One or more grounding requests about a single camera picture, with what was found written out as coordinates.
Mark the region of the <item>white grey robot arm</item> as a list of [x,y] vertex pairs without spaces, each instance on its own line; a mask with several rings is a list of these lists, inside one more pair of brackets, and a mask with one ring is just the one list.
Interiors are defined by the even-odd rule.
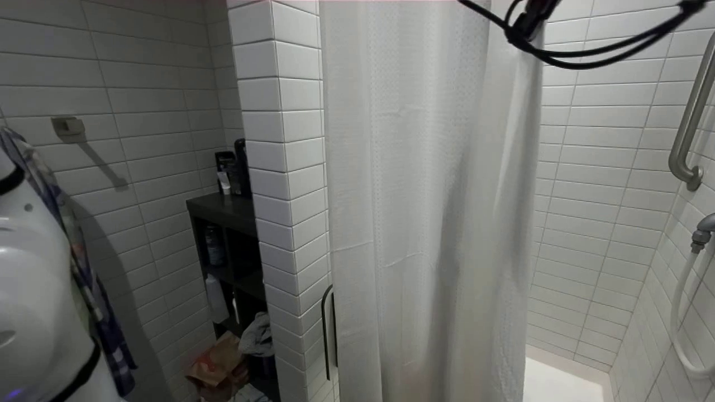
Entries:
[[74,292],[65,231],[21,166],[0,194],[0,402],[126,402]]

